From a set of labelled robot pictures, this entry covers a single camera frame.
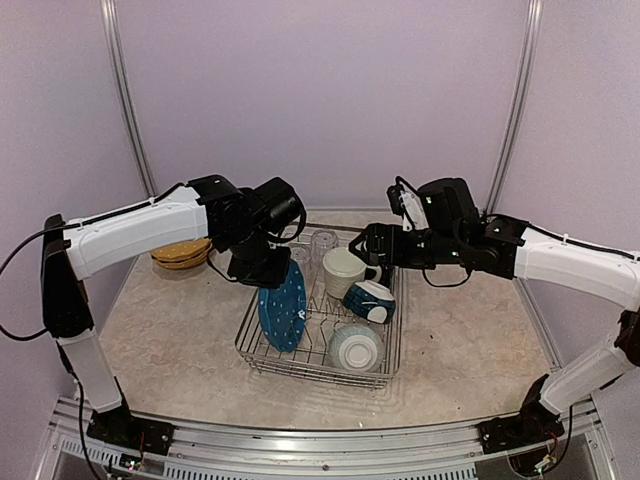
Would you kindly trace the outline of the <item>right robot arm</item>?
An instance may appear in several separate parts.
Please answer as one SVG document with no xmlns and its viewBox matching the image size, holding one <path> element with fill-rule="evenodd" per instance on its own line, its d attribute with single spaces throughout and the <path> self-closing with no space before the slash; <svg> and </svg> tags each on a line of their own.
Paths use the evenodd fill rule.
<svg viewBox="0 0 640 480">
<path fill-rule="evenodd" d="M 639 254 L 495 215 L 406 229 L 368 225 L 348 246 L 369 265 L 427 273 L 456 265 L 513 280 L 561 348 L 562 367 L 534 383 L 511 433 L 535 442 L 576 401 L 639 368 Z"/>
</svg>

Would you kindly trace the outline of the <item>yellow polka dot plate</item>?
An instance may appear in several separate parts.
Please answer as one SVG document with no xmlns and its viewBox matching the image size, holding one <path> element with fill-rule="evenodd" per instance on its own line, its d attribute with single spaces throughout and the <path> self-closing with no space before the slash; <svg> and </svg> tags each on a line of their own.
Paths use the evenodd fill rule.
<svg viewBox="0 0 640 480">
<path fill-rule="evenodd" d="M 151 252 L 151 257 L 160 260 L 184 260 L 198 255 L 211 247 L 211 241 L 206 238 L 166 245 Z"/>
<path fill-rule="evenodd" d="M 202 251 L 198 255 L 192 256 L 184 260 L 160 260 L 153 257 L 153 261 L 156 265 L 166 270 L 188 270 L 202 265 L 206 261 L 208 251 Z"/>
</svg>

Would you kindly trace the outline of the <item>blue polka dot plate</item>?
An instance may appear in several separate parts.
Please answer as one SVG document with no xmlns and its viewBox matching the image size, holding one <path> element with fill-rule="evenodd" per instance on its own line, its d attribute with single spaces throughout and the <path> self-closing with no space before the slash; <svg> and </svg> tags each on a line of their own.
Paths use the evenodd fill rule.
<svg viewBox="0 0 640 480">
<path fill-rule="evenodd" d="M 295 260 L 289 262 L 280 287 L 259 289 L 258 316 L 272 347 L 283 353 L 297 349 L 306 328 L 307 295 L 304 275 Z"/>
</svg>

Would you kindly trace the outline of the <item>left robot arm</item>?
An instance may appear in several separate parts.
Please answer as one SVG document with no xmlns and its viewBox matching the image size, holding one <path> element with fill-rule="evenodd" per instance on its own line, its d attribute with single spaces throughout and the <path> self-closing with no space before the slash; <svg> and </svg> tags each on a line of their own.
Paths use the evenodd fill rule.
<svg viewBox="0 0 640 480">
<path fill-rule="evenodd" d="M 178 183 L 144 202 L 70 222 L 46 222 L 41 261 L 43 322 L 83 389 L 102 430 L 121 445 L 140 434 L 137 418 L 106 360 L 92 318 L 84 280 L 105 268 L 170 244 L 208 239 L 230 252 L 225 278 L 277 288 L 290 263 L 283 231 L 303 227 L 306 210 L 294 188 L 274 177 L 256 188 L 238 188 L 221 175 Z"/>
</svg>

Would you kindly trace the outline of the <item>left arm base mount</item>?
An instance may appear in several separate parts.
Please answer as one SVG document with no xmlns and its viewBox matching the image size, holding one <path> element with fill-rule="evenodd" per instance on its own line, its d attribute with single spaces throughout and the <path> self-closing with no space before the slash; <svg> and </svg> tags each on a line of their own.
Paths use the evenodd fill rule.
<svg viewBox="0 0 640 480">
<path fill-rule="evenodd" d="M 123 422 L 92 419 L 87 435 L 109 445 L 167 456 L 174 431 L 175 427 L 170 423 L 132 417 Z"/>
</svg>

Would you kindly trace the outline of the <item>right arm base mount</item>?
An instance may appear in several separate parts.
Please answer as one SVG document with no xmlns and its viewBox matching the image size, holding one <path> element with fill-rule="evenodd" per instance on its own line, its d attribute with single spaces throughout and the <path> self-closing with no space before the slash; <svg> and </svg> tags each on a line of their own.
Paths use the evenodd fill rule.
<svg viewBox="0 0 640 480">
<path fill-rule="evenodd" d="M 561 437 L 565 433 L 564 426 L 557 417 L 540 420 L 519 414 L 495 417 L 478 423 L 476 428 L 484 454 L 518 449 Z"/>
</svg>

